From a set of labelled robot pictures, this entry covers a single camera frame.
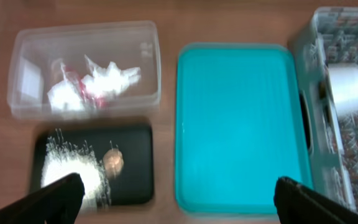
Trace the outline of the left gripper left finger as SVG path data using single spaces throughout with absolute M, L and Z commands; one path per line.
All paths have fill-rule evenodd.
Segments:
M 0 224 L 73 224 L 84 195 L 80 174 L 71 173 L 0 209 Z

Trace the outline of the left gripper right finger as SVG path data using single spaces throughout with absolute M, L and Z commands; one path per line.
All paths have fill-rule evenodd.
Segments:
M 289 177 L 277 180 L 273 201 L 281 224 L 358 224 L 358 214 Z

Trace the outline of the red snack wrapper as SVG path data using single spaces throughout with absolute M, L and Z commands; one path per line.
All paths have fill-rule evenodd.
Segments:
M 86 107 L 101 110 L 108 105 L 104 96 L 98 96 L 94 91 L 94 77 L 85 75 L 80 77 L 79 73 L 65 64 L 61 64 L 63 79 L 68 82 L 74 93 L 79 96 L 80 102 Z

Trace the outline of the grey bowl of rice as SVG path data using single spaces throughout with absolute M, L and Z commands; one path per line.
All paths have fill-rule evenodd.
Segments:
M 330 64 L 328 80 L 338 118 L 358 113 L 358 65 Z

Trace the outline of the white napkin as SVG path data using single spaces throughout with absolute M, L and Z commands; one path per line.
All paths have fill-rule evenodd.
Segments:
M 141 79 L 139 67 L 121 70 L 115 62 L 110 62 L 104 68 L 88 56 L 85 64 L 89 73 L 83 77 L 62 58 L 51 64 L 52 74 L 62 78 L 47 93 L 54 113 L 104 109 Z

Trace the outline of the grey dishwasher rack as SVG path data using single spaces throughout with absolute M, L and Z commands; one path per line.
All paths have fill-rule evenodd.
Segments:
M 358 65 L 358 7 L 321 7 L 288 43 L 304 107 L 314 189 L 358 213 L 358 113 L 338 118 L 328 66 Z

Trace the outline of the pile of white rice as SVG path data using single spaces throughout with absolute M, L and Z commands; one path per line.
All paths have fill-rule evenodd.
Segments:
M 109 207 L 111 189 L 103 162 L 96 158 L 93 147 L 87 141 L 77 145 L 65 140 L 61 129 L 55 132 L 47 138 L 40 186 L 45 187 L 68 174 L 77 173 L 85 188 L 80 212 L 95 212 Z

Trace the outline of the brown food scrap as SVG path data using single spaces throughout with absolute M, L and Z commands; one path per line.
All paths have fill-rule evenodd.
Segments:
M 104 170 L 107 178 L 116 178 L 124 167 L 124 158 L 119 149 L 112 148 L 103 156 Z

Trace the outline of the black plastic tray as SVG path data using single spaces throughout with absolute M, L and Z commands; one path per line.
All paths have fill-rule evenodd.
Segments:
M 111 189 L 109 207 L 142 204 L 152 198 L 153 142 L 152 128 L 148 123 L 79 124 L 45 130 L 37 136 L 34 143 L 28 189 L 30 193 L 43 188 L 40 180 L 47 138 L 55 135 L 56 129 L 61 129 L 64 139 L 73 144 L 82 145 L 83 141 L 87 141 L 93 147 L 96 158 L 102 162 L 103 156 L 110 149 L 116 148 L 122 152 L 124 167 L 121 173 L 116 178 L 107 178 Z

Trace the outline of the teal serving tray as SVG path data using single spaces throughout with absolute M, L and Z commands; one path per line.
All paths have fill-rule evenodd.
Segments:
M 276 181 L 313 186 L 295 63 L 275 44 L 192 43 L 177 63 L 175 199 L 197 215 L 276 214 Z

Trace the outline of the clear plastic bin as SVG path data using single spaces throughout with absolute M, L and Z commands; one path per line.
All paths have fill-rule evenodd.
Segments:
M 47 93 L 62 81 L 51 72 L 58 58 L 81 77 L 89 73 L 85 56 L 106 68 L 139 67 L 141 79 L 101 110 L 54 113 Z M 9 67 L 7 103 L 17 119 L 90 119 L 125 116 L 156 108 L 161 99 L 161 57 L 157 28 L 150 21 L 82 24 L 18 33 Z

